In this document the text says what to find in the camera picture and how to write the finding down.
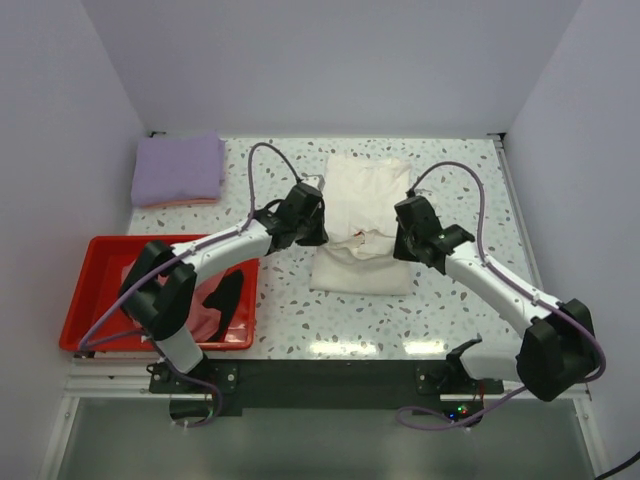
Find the white t-shirt red print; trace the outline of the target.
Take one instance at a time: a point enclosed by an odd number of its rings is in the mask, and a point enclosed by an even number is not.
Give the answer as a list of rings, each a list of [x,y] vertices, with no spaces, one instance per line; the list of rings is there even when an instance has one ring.
[[[388,296],[410,293],[410,266],[393,257],[394,206],[405,199],[410,179],[410,163],[397,158],[329,156],[322,190],[328,241],[314,255],[312,289]]]

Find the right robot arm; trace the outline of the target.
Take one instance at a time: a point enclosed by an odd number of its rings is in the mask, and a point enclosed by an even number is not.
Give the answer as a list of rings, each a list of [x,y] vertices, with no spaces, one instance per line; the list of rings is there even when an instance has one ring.
[[[584,303],[563,302],[527,283],[482,252],[478,238],[464,228],[443,227],[422,196],[410,196],[394,210],[394,258],[420,263],[471,290],[521,340],[515,353],[481,338],[451,350],[445,379],[452,390],[466,393],[483,380],[513,381],[549,402],[603,372],[605,355]]]

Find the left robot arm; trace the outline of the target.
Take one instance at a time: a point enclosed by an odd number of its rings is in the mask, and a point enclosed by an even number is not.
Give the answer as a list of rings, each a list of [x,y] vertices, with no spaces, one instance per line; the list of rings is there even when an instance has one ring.
[[[195,241],[145,245],[121,285],[118,307],[142,327],[183,391],[196,392],[213,380],[207,356],[187,328],[196,289],[245,261],[294,244],[325,244],[321,189],[318,180],[300,181],[274,211],[259,209],[245,223]]]

